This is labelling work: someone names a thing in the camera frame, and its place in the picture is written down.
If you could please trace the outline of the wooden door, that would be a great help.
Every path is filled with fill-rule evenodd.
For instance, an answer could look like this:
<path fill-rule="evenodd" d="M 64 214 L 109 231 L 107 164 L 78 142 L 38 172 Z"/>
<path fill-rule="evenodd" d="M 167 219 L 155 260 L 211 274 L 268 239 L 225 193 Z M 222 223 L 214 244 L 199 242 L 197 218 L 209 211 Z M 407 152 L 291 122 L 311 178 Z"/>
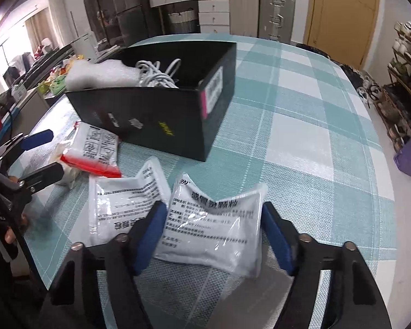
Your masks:
<path fill-rule="evenodd" d="M 370 50 L 379 0 L 309 0 L 304 43 L 361 68 Z"/>

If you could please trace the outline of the wooden shoe rack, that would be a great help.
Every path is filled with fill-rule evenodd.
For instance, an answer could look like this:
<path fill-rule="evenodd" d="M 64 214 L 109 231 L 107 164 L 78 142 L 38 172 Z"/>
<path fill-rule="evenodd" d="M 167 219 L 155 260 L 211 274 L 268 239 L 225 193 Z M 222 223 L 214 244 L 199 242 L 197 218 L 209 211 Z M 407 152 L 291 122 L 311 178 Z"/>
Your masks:
<path fill-rule="evenodd" d="M 411 22 L 396 22 L 393 59 L 387 64 L 390 83 L 382 86 L 376 110 L 395 152 L 411 140 Z"/>

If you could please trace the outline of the red trimmed white packet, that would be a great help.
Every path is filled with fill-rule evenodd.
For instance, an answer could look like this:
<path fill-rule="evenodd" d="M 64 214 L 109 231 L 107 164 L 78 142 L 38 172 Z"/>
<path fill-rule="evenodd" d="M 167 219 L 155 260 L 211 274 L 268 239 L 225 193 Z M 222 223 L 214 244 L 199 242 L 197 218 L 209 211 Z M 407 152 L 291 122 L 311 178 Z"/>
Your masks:
<path fill-rule="evenodd" d="M 117 165 L 117 135 L 82 121 L 75 123 L 74 130 L 73 138 L 62 152 L 62 162 L 99 177 L 122 177 Z"/>

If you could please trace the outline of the beige suitcase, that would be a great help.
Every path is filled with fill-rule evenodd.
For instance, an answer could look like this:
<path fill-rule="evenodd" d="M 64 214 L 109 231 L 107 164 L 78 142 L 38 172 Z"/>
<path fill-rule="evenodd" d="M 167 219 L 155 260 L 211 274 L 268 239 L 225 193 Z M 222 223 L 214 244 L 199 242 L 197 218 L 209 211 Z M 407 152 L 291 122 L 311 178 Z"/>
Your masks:
<path fill-rule="evenodd" d="M 229 0 L 230 34 L 258 36 L 260 0 Z"/>

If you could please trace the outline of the white kettle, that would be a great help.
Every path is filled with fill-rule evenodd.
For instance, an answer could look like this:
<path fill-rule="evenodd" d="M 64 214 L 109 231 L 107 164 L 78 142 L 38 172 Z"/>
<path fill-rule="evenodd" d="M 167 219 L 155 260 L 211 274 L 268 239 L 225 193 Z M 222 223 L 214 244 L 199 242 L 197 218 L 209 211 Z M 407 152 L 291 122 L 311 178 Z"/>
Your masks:
<path fill-rule="evenodd" d="M 98 59 L 98 42 L 94 32 L 81 35 L 71 42 L 75 54 L 82 55 L 85 60 L 94 63 Z"/>

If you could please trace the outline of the white drawer desk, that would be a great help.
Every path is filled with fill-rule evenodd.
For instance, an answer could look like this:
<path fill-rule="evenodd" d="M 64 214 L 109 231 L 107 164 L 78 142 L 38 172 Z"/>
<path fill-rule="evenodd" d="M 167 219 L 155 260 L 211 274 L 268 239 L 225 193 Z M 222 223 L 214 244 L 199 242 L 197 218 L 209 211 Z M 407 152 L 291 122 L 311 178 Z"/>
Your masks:
<path fill-rule="evenodd" d="M 195 33 L 230 33 L 229 0 L 150 0 L 150 6 L 159 12 L 163 34 L 173 34 L 169 13 L 189 9 L 197 15 Z"/>

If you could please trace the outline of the grey refrigerator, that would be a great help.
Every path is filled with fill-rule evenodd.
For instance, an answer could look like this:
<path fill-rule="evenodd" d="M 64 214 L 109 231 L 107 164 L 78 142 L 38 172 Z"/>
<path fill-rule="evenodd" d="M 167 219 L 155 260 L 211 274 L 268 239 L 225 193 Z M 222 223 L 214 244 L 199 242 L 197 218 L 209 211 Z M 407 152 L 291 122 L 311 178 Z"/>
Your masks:
<path fill-rule="evenodd" d="M 162 34 L 159 12 L 150 0 L 113 0 L 124 46 Z"/>

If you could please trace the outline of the woven laundry basket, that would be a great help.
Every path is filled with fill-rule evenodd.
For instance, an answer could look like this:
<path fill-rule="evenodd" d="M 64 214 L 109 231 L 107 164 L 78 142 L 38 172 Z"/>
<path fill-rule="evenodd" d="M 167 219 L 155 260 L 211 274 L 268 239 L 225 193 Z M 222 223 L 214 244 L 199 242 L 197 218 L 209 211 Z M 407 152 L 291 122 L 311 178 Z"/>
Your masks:
<path fill-rule="evenodd" d="M 195 10 L 169 13 L 169 22 L 173 34 L 194 33 L 196 30 L 197 15 Z"/>

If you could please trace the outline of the white powder packet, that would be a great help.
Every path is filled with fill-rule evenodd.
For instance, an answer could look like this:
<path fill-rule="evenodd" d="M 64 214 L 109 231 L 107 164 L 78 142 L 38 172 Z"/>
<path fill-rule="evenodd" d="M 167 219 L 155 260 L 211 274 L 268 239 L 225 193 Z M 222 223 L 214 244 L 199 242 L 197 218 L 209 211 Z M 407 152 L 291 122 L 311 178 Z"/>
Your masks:
<path fill-rule="evenodd" d="M 135 177 L 89 177 L 89 227 L 92 245 L 106 244 L 145 218 L 152 205 L 167 204 L 171 190 L 156 157 L 149 157 Z"/>
<path fill-rule="evenodd" d="M 213 200 L 188 174 L 182 174 L 174 184 L 154 257 L 257 277 L 261 271 L 261 211 L 267 191 L 267 185 L 259 183 L 234 197 Z"/>

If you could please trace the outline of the glass display cabinet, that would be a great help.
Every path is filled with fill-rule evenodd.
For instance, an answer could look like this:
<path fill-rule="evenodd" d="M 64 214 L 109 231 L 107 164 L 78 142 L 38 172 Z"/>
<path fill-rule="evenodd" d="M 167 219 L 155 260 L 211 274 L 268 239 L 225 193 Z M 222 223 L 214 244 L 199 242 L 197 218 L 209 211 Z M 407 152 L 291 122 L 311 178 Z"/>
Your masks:
<path fill-rule="evenodd" d="M 84 0 L 84 7 L 98 50 L 124 45 L 114 0 Z"/>

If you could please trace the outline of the white bubble wrap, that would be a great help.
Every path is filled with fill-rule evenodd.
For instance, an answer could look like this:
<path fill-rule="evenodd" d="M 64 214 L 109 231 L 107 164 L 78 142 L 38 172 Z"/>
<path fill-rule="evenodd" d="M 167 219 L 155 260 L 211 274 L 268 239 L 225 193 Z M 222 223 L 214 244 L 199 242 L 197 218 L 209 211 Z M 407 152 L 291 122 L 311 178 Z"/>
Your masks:
<path fill-rule="evenodd" d="M 139 84 L 141 71 L 128 67 L 121 60 L 108 59 L 102 63 L 76 60 L 65 78 L 68 91 L 94 88 L 134 87 Z"/>

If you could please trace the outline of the black round basket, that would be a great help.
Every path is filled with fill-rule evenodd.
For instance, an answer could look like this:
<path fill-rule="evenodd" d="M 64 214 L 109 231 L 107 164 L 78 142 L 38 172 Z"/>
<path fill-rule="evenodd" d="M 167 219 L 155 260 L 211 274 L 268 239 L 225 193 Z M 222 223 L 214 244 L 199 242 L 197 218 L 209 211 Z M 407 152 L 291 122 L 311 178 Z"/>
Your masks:
<path fill-rule="evenodd" d="M 312 53 L 317 53 L 317 54 L 322 55 L 323 57 L 325 57 L 325 58 L 327 58 L 327 59 L 330 59 L 330 55 L 329 55 L 329 54 L 323 52 L 322 50 L 320 50 L 320 49 L 318 49 L 318 48 L 316 48 L 316 47 L 313 47 L 313 46 L 310 46 L 310 45 L 306 45 L 306 44 L 304 44 L 304 43 L 297 43 L 295 46 L 296 46 L 297 48 L 304 49 L 304 50 L 308 50 L 308 51 L 310 51 L 310 52 L 312 52 Z"/>

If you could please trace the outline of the silver suitcase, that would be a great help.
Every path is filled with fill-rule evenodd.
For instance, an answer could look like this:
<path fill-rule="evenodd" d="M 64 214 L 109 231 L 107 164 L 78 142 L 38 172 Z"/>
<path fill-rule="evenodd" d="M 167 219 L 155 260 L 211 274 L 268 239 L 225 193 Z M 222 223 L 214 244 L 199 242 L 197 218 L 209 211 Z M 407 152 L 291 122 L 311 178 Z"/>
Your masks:
<path fill-rule="evenodd" d="M 260 0 L 258 37 L 276 42 L 291 42 L 295 0 Z"/>

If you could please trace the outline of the black cardboard box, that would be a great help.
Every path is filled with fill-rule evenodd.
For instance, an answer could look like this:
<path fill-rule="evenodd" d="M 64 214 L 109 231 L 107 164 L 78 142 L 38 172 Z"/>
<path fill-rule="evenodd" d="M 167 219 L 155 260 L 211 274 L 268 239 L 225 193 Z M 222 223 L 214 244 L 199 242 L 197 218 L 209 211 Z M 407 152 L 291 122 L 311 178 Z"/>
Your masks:
<path fill-rule="evenodd" d="M 128 86 L 66 93 L 80 119 L 121 140 L 194 160 L 207 159 L 235 93 L 237 45 L 222 41 L 158 42 L 123 48 L 114 60 L 168 67 L 175 88 Z"/>

